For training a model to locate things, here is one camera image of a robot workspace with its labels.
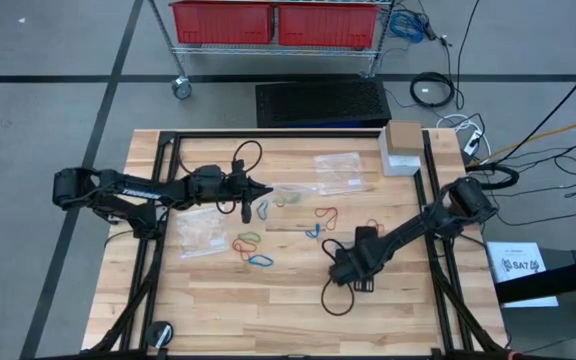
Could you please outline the brown cardboard box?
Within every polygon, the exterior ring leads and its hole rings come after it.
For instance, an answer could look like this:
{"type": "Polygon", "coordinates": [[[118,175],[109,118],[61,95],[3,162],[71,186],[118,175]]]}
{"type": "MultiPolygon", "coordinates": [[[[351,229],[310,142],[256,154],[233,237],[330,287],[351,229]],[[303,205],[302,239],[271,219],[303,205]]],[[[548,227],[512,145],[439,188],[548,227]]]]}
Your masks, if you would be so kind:
{"type": "Polygon", "coordinates": [[[390,155],[420,156],[423,152],[422,126],[419,122],[391,120],[385,127],[385,137],[390,155]]]}

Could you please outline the white printed sheet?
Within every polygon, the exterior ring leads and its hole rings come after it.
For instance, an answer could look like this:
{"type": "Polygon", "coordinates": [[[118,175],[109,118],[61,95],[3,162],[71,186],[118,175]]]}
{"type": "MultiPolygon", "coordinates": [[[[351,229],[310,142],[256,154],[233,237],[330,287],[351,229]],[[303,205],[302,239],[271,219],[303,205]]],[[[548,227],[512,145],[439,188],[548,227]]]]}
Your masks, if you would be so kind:
{"type": "MultiPolygon", "coordinates": [[[[495,284],[546,271],[535,242],[487,242],[487,256],[495,284]]],[[[502,308],[554,308],[556,296],[503,303],[502,308]]]]}

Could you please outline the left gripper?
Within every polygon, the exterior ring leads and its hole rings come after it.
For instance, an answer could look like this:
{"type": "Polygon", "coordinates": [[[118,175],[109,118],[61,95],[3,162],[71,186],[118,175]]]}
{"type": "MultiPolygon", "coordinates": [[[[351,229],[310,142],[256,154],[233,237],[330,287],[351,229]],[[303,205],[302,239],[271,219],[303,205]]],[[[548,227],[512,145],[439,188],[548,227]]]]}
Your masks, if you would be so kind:
{"type": "Polygon", "coordinates": [[[273,187],[250,180],[244,172],[226,175],[218,165],[205,165],[190,174],[191,193],[196,204],[214,203],[223,214],[231,214],[241,204],[241,219],[248,224],[252,219],[251,202],[273,192],[273,187]]]}

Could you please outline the red plastic bin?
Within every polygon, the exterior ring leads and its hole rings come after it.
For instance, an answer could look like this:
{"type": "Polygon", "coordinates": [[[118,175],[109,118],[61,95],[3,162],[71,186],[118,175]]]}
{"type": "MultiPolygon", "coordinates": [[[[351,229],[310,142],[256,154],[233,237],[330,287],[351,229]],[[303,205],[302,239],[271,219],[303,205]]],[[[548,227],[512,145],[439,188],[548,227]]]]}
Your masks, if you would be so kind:
{"type": "Polygon", "coordinates": [[[279,44],[370,48],[378,7],[361,4],[280,4],[279,44]]]}
{"type": "Polygon", "coordinates": [[[272,40],[268,3],[180,1],[169,7],[181,44],[266,45],[272,40]]]}

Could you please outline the white power strip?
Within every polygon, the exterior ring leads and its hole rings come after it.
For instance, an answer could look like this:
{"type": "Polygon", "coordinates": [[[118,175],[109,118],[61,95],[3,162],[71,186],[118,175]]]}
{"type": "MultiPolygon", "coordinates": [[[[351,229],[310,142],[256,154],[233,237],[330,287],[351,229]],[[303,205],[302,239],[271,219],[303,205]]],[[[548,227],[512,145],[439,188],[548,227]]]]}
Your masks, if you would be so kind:
{"type": "Polygon", "coordinates": [[[482,137],[483,132],[481,130],[474,130],[470,138],[468,139],[466,145],[464,146],[463,151],[469,156],[474,155],[479,149],[482,137]]]}

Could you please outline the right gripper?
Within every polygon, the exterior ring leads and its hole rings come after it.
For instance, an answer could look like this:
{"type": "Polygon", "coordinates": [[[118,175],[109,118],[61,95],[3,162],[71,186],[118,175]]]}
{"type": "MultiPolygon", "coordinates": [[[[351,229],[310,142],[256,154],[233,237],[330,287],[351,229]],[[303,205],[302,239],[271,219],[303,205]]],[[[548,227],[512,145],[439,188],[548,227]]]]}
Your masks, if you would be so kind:
{"type": "Polygon", "coordinates": [[[355,245],[350,249],[339,247],[334,252],[334,264],[329,268],[332,282],[337,285],[353,283],[356,292],[372,293],[374,278],[387,258],[388,243],[378,238],[373,226],[355,228],[355,245]]]}

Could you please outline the clear plastic zip bag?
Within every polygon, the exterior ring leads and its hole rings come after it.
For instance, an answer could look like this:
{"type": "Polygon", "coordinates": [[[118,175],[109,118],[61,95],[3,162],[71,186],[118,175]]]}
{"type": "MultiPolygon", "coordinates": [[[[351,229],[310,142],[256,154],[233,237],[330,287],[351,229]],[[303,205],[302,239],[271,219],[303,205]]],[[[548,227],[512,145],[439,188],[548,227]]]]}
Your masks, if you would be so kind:
{"type": "Polygon", "coordinates": [[[217,254],[228,249],[225,215],[217,209],[179,212],[176,229],[181,259],[217,254]]]}
{"type": "Polygon", "coordinates": [[[316,224],[321,224],[324,228],[324,221],[314,214],[318,208],[317,202],[320,200],[318,186],[315,183],[274,183],[273,188],[274,191],[269,197],[270,212],[265,221],[267,231],[306,232],[313,229],[316,224]],[[302,194],[299,203],[286,204],[284,207],[277,207],[273,203],[275,197],[293,192],[302,194]]]}
{"type": "Polygon", "coordinates": [[[320,195],[332,196],[370,189],[357,152],[316,156],[314,167],[320,195]]]}

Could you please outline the white box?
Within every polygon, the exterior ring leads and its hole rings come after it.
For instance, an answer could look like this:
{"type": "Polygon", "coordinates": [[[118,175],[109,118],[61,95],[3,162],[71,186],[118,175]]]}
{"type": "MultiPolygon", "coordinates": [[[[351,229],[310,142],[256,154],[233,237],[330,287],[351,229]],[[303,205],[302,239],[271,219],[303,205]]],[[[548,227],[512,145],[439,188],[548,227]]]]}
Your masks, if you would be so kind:
{"type": "Polygon", "coordinates": [[[387,148],[386,128],[383,127],[378,137],[382,171],[384,176],[413,176],[421,167],[419,156],[390,155],[387,148]]]}

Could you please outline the black round base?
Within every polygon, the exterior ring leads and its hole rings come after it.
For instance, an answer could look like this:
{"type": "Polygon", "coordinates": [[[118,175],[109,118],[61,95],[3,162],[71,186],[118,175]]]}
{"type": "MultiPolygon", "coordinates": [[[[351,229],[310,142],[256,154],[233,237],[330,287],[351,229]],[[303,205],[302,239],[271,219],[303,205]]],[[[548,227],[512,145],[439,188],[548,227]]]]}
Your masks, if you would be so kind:
{"type": "Polygon", "coordinates": [[[170,343],[174,337],[174,328],[167,321],[156,321],[146,329],[145,341],[148,346],[162,348],[170,343]]]}

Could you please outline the black beam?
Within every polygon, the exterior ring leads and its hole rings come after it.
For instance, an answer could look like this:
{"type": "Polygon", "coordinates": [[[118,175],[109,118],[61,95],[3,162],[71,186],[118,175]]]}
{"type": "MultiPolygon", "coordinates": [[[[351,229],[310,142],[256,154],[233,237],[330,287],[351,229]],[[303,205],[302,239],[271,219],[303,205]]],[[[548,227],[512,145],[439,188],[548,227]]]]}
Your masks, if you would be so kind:
{"type": "Polygon", "coordinates": [[[576,292],[576,263],[495,285],[498,301],[511,303],[576,292]]]}

